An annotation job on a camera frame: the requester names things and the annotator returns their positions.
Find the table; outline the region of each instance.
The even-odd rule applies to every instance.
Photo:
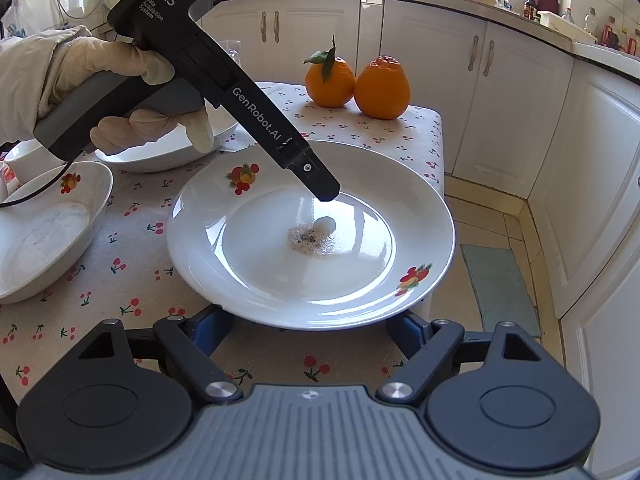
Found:
[[[443,194],[442,129],[436,112],[409,107],[395,121],[371,119],[351,100],[322,108],[303,86],[260,87],[309,139],[331,139],[383,153],[425,177]],[[99,321],[117,317],[126,328],[149,327],[169,314],[191,316],[207,305],[172,266],[164,222],[174,197],[206,164],[254,140],[238,129],[221,149],[161,173],[114,170],[113,192],[100,232],[56,283],[21,303],[0,306],[0,373],[18,401]],[[93,155],[84,160],[94,160]],[[413,310],[428,318],[429,301]],[[384,323],[339,332],[297,332],[237,319],[213,354],[246,389],[255,382],[361,383],[375,388],[404,364]],[[155,368],[155,362],[139,362]]]

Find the floor mat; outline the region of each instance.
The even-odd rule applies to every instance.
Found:
[[[513,321],[529,335],[540,337],[538,316],[511,249],[460,245],[473,286],[484,330]]]

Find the silver screw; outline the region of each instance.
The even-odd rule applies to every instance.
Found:
[[[406,383],[387,383],[380,388],[380,391],[389,399],[406,399],[414,389]]]
[[[225,399],[226,397],[234,396],[238,391],[238,387],[233,383],[228,383],[227,381],[216,381],[215,383],[207,384],[204,391],[211,397]]]

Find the cabinet door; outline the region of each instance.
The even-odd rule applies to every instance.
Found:
[[[481,64],[486,22],[420,4],[385,0],[380,54],[395,57],[411,104],[442,117],[444,169],[453,171]]]
[[[587,467],[624,478],[640,466],[640,221],[562,318],[566,365],[595,398],[602,425]]]
[[[335,35],[336,55],[353,70],[358,49],[360,0],[270,0],[269,41],[275,42],[273,80],[303,84],[316,50],[329,50]]]
[[[489,23],[453,174],[528,197],[556,129],[573,64],[560,50]]]
[[[240,40],[240,63],[254,81],[271,81],[273,75],[268,1],[227,0],[202,17],[202,29],[214,40]]]
[[[529,204],[561,317],[607,263],[638,212],[640,94],[576,61]]]

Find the green leaf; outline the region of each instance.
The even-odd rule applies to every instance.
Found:
[[[316,50],[311,56],[305,59],[305,63],[313,63],[314,65],[322,64],[326,61],[326,50]]]
[[[332,46],[329,49],[329,52],[326,54],[326,60],[322,64],[322,82],[323,83],[326,83],[326,80],[329,79],[329,76],[331,75],[331,69],[334,67],[334,63],[335,63],[335,36],[332,39],[332,43],[334,44],[334,46]]]

